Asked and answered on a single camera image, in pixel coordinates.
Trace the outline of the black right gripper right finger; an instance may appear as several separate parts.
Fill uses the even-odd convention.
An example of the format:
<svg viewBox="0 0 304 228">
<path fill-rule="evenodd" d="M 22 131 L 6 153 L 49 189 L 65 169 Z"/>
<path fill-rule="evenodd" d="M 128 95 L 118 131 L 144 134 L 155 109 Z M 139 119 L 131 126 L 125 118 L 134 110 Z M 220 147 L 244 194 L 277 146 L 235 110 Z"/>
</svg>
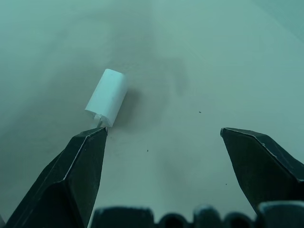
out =
<svg viewBox="0 0 304 228">
<path fill-rule="evenodd" d="M 268 201 L 304 201 L 304 164 L 266 134 L 222 128 L 237 181 L 254 211 Z"/>
</svg>

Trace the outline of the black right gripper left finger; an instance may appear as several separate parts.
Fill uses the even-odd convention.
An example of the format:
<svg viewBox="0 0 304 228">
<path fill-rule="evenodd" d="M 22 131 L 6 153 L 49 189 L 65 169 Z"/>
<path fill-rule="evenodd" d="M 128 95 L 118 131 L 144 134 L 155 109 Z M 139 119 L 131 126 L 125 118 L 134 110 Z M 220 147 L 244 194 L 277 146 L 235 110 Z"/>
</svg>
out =
<svg viewBox="0 0 304 228">
<path fill-rule="evenodd" d="M 72 137 L 40 173 L 4 228 L 87 228 L 100 186 L 107 128 Z"/>
</svg>

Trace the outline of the small white plastic cylinder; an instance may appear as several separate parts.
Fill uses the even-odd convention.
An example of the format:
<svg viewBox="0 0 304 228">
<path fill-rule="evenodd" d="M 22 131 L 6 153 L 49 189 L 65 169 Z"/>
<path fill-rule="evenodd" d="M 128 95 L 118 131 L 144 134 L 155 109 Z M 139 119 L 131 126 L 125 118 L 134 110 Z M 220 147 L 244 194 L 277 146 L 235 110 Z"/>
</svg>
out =
<svg viewBox="0 0 304 228">
<path fill-rule="evenodd" d="M 93 128 L 112 127 L 128 90 L 127 77 L 106 69 L 85 110 L 94 115 Z"/>
</svg>

